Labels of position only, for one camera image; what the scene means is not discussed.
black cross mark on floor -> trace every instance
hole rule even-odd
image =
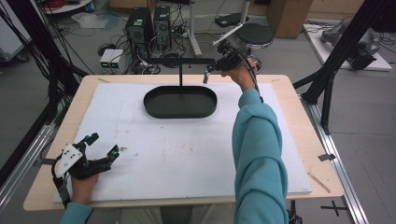
[[[335,211],[335,214],[339,217],[340,216],[340,214],[338,213],[338,210],[348,210],[348,208],[347,207],[337,207],[337,206],[335,206],[335,202],[334,201],[332,201],[332,206],[321,206],[320,207],[321,209],[334,209],[334,211]]]

gray floor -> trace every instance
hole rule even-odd
[[[63,24],[68,18],[58,18]],[[74,25],[65,25],[74,30],[66,39],[95,74],[101,74],[97,48],[110,41],[111,36],[122,35],[124,21],[112,17],[105,30],[80,30]],[[197,30],[208,28],[213,17],[197,19]],[[265,24],[264,18],[252,17],[252,21]],[[212,29],[218,30],[216,24]],[[214,36],[199,37],[204,57],[219,58],[207,42]],[[189,41],[185,41],[192,56]],[[396,62],[395,54],[385,49],[379,51],[388,62]],[[85,66],[71,53],[74,63]],[[296,39],[279,39],[263,50],[256,51],[263,61],[263,74],[284,74],[292,82],[316,72],[321,63],[305,34]],[[184,67],[185,74],[202,74],[204,67]],[[40,75],[34,62],[10,63],[0,68],[0,130],[1,160],[4,164],[12,150],[33,124],[47,102],[47,81]],[[163,69],[161,74],[175,74],[176,69]],[[301,87],[298,93],[306,91]],[[394,223],[396,219],[396,71],[351,71],[339,70],[333,87],[330,131],[341,155],[347,173],[356,190],[370,223]],[[56,223],[63,211],[26,212],[22,204],[35,178],[37,167],[32,167],[17,192],[0,216],[0,223]],[[346,207],[343,198],[298,200],[297,214],[304,223],[352,223],[346,210],[322,209],[321,206]],[[115,209],[96,210],[90,223],[114,223]]]

table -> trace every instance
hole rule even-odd
[[[183,77],[184,84],[202,83],[203,76],[188,75]],[[228,77],[211,76],[210,82],[232,82]],[[288,199],[340,197],[343,195],[342,185],[329,161],[320,161],[318,156],[325,154],[324,148],[306,115],[304,108],[291,85],[288,77],[282,75],[258,76],[259,82],[271,83],[276,97],[282,107],[285,119],[289,125],[294,142],[299,150],[300,158],[308,173],[312,192],[303,195],[290,195]],[[73,143],[77,129],[85,111],[90,105],[95,88],[99,83],[158,83],[177,84],[178,76],[88,76],[84,77],[78,92],[70,105],[47,158],[56,158],[66,143]],[[51,180],[50,166],[43,165],[31,187],[23,204],[27,211],[64,209],[61,204],[52,202],[55,187]],[[232,203],[234,197],[229,198],[194,198],[149,201],[122,201],[93,203],[92,207],[133,207],[153,205],[181,205],[181,204],[208,204]]]

computer tower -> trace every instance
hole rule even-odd
[[[171,33],[171,8],[168,6],[156,6],[154,11],[154,29],[157,35],[157,48],[172,48]]]
[[[134,48],[139,49],[139,56],[150,58],[154,48],[154,27],[149,8],[134,7],[125,30],[130,43],[134,43]]]

stool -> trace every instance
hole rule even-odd
[[[271,28],[257,23],[246,23],[235,32],[235,40],[245,49],[247,56],[254,59],[259,74],[262,70],[262,61],[252,55],[252,52],[254,49],[265,49],[272,45],[274,34]]]

